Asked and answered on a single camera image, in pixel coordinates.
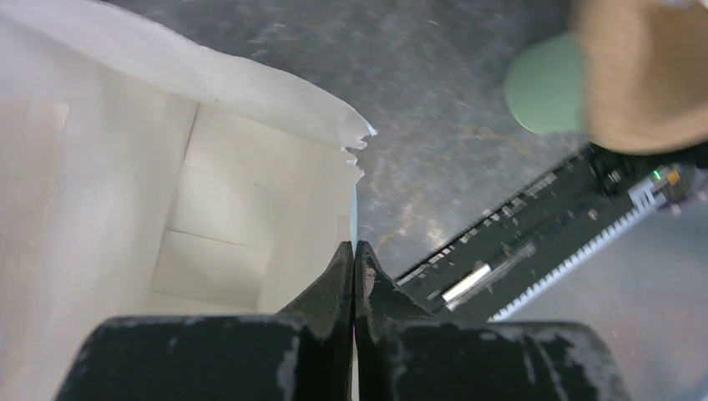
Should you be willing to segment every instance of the white serrated strip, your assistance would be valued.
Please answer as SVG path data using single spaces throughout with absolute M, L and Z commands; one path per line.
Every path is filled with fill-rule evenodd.
M 527 288 L 520 297 L 511 301 L 506 307 L 497 312 L 496 315 L 489 318 L 488 322 L 499 322 L 508 318 L 521 307 L 531 302 L 538 294 L 553 286 L 553 284 L 560 281 L 577 266 L 580 266 L 584 261 L 590 259 L 592 255 L 596 254 L 613 240 L 627 232 L 632 226 L 644 220 L 655 211 L 656 209 L 653 207 L 632 209 L 629 213 L 620 217 L 612 226 L 605 228 L 599 235 L 590 240 L 590 242 L 585 244 L 585 246 L 580 248 L 571 257 L 563 261 L 563 263 L 552 272 Z

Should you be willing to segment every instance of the light green object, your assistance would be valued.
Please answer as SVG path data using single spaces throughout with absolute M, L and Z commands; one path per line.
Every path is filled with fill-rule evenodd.
M 505 83 L 513 117 L 535 134 L 583 128 L 583 54 L 572 33 L 562 33 L 525 51 Z

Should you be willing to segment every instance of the table surface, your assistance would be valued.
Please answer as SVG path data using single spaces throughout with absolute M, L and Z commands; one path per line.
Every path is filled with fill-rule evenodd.
M 586 139 L 537 136 L 503 80 L 567 29 L 570 0 L 110 0 L 223 53 L 282 69 L 361 113 L 359 238 L 397 276 Z

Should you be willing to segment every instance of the gray metal surface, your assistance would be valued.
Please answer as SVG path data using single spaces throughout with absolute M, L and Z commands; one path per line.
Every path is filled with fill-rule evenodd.
M 570 0 L 109 0 L 306 79 L 378 129 L 357 152 L 359 238 L 393 277 L 584 142 L 507 110 L 508 66 Z
M 544 320 L 590 325 L 634 399 L 704 399 L 708 203 L 647 217 L 506 321 Z

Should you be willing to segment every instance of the white container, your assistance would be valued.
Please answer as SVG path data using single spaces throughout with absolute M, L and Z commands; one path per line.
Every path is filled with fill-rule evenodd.
M 80 0 L 1 2 L 0 50 L 1 400 L 108 317 L 274 312 L 350 239 L 370 130 L 314 85 Z

